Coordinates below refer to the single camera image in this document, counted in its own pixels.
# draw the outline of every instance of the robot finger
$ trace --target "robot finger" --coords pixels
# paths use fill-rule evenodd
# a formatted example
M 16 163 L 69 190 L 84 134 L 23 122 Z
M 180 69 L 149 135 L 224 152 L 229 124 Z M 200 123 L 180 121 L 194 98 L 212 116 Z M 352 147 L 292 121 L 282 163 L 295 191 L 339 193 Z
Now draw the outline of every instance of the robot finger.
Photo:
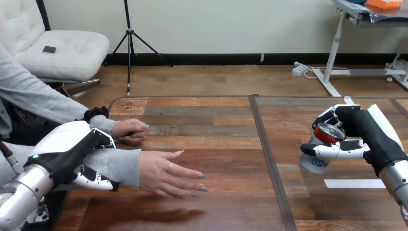
M 86 165 L 80 165 L 78 168 L 80 171 L 77 173 L 77 177 L 73 181 L 75 184 L 87 189 L 114 192 L 118 190 L 118 182 L 108 179 Z
M 337 119 L 334 116 L 332 112 L 333 107 L 328 108 L 326 111 L 324 111 L 322 114 L 320 114 L 316 120 L 312 124 L 313 130 L 316 128 L 316 126 L 319 123 L 328 123 L 331 125 L 335 125 L 337 123 Z
M 335 144 L 302 144 L 300 149 L 306 155 L 330 159 L 361 159 L 364 152 L 370 150 L 361 140 L 341 141 Z

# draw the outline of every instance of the woman's hand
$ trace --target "woman's hand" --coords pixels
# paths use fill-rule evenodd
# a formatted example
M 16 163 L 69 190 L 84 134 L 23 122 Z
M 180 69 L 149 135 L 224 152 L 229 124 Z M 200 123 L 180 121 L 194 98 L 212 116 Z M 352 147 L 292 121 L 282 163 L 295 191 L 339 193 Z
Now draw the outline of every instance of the woman's hand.
M 146 139 L 149 126 L 138 119 L 127 119 L 116 123 L 111 130 L 112 138 L 130 146 L 138 146 Z
M 199 171 L 172 164 L 183 151 L 175 153 L 141 151 L 139 157 L 140 187 L 167 198 L 200 197 L 197 191 L 207 192 L 200 183 L 182 179 L 204 179 Z

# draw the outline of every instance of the white armchair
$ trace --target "white armchair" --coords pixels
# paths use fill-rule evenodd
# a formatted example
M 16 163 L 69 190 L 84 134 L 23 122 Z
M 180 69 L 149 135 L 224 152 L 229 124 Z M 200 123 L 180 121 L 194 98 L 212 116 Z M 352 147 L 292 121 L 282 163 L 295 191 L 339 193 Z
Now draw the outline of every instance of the white armchair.
M 36 0 L 0 0 L 0 42 L 33 75 L 44 82 L 62 83 L 64 90 L 99 83 L 90 79 L 109 49 L 108 38 L 99 33 L 45 31 Z M 43 53 L 45 46 L 57 50 Z

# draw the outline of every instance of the gray sleeve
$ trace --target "gray sleeve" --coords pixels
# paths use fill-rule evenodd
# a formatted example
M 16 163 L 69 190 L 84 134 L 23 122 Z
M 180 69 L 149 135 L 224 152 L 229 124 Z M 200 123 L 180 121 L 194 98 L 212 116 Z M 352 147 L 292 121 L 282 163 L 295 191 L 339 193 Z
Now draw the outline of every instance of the gray sleeve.
M 5 144 L 21 164 L 27 161 L 33 149 L 31 146 Z M 121 185 L 139 187 L 139 154 L 140 150 L 98 149 L 84 159 L 84 164 L 107 178 L 119 182 Z M 0 155 L 0 169 L 0 185 L 15 176 L 13 169 L 3 154 Z M 78 188 L 78 186 L 71 184 L 61 185 L 57 189 L 69 190 Z
M 82 119 L 87 107 L 67 98 L 21 66 L 0 44 L 0 97 L 46 119 L 64 124 Z M 99 115 L 90 125 L 110 134 L 116 121 Z

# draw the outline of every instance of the black scrunchie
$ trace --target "black scrunchie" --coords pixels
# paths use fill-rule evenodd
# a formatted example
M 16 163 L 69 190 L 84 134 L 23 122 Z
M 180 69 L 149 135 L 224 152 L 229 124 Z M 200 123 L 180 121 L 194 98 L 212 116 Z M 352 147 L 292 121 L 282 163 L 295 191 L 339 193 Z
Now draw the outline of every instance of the black scrunchie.
M 98 116 L 98 115 L 104 115 L 106 118 L 109 117 L 109 111 L 105 106 L 102 106 L 102 108 L 99 107 L 94 107 L 93 109 L 87 110 L 84 113 L 84 117 L 82 119 L 76 119 L 77 120 L 84 120 L 87 123 L 90 122 L 90 119 L 92 119 L 94 116 Z

